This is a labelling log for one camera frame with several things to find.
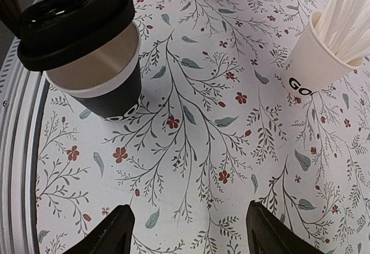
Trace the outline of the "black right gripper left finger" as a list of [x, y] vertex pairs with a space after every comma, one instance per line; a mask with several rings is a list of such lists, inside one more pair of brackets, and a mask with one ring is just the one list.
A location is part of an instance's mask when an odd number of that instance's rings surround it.
[[118, 205], [84, 239], [65, 251], [73, 253], [130, 254], [135, 217], [129, 205]]

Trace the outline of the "black plastic cup lid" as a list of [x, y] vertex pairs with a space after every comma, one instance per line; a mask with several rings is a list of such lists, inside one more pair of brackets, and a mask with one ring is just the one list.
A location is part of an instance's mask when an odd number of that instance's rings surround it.
[[86, 56], [133, 20], [133, 0], [44, 0], [21, 15], [19, 60], [30, 71], [48, 71]]

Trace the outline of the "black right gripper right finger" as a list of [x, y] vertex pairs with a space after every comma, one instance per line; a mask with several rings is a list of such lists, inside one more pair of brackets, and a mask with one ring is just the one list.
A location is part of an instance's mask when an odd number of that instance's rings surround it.
[[250, 253], [320, 253], [256, 201], [249, 203], [246, 230]]

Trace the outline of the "black and white coffee cup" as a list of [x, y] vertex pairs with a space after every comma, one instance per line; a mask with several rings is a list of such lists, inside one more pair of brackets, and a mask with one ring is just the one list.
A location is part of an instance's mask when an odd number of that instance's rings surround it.
[[123, 122], [141, 102], [140, 44], [138, 26], [130, 23], [88, 55], [45, 71], [46, 79], [103, 120]]

